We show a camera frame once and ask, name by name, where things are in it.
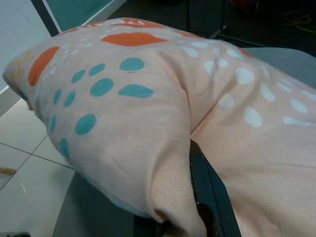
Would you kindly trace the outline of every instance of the orange spot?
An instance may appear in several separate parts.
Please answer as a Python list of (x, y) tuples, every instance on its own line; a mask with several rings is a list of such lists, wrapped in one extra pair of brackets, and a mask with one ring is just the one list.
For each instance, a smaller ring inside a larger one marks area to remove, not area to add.
[(29, 74), (29, 83), (35, 86), (40, 79), (41, 73), (54, 57), (59, 47), (52, 47), (43, 52), (34, 62)]
[(239, 50), (240, 50), (240, 52), (242, 52), (244, 55), (248, 56), (249, 58), (252, 58), (251, 53), (248, 53), (246, 50), (244, 50), (244, 49), (242, 49), (242, 48), (240, 48)]
[(105, 36), (102, 41), (124, 46), (141, 46), (150, 43), (166, 42), (167, 40), (157, 38), (148, 33), (135, 32)]

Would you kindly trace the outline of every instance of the white floor tile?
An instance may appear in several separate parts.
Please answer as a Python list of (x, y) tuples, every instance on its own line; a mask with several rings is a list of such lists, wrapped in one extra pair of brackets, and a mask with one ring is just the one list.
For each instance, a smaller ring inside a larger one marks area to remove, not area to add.
[(65, 160), (65, 158), (63, 158), (63, 156), (56, 150), (49, 137), (46, 137), (44, 139), (44, 141), (39, 145), (39, 147), (37, 147), (33, 154), (71, 167), (71, 165)]
[(0, 232), (52, 236), (74, 172), (30, 156), (0, 191)]
[[(18, 169), (30, 154), (0, 144), (0, 167)], [(12, 177), (8, 174), (0, 174), (0, 189)]]
[(28, 110), (24, 100), (16, 103), (0, 118), (0, 143), (32, 153), (46, 136), (46, 128)]

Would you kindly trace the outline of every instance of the fabric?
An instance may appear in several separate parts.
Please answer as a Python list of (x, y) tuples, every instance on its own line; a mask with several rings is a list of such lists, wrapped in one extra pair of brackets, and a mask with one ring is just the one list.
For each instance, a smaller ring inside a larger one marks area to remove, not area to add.
[(116, 205), (206, 236), (190, 181), (193, 139), (244, 237), (316, 236), (316, 92), (235, 46), (114, 19), (28, 50), (3, 77)]

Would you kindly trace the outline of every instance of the floor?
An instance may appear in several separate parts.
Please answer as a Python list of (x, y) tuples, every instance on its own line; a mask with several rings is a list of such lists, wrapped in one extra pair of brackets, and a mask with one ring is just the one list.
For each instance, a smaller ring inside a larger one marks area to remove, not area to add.
[[(157, 3), (162, 0), (128, 0), (110, 18), (135, 17), (155, 21), (167, 26), (186, 30), (186, 4)], [(209, 37), (219, 29), (221, 16), (221, 0), (189, 0), (191, 3), (191, 29), (190, 31)], [(266, 20), (258, 20), (239, 14), (236, 8), (228, 2), (225, 13), (225, 26), (229, 27), (229, 35), (242, 40), (252, 41), (268, 47), (285, 47), (298, 49), (316, 56), (316, 33), (299, 30), (293, 25), (286, 25), (282, 12), (294, 9), (311, 10), (312, 22), (303, 27), (316, 31), (316, 2), (308, 0), (287, 1), (280, 10), (277, 19), (266, 17)], [(233, 42), (238, 46), (246, 45)]]
[(46, 128), (20, 100), (0, 118), (0, 232), (50, 237), (75, 171), (57, 152)]

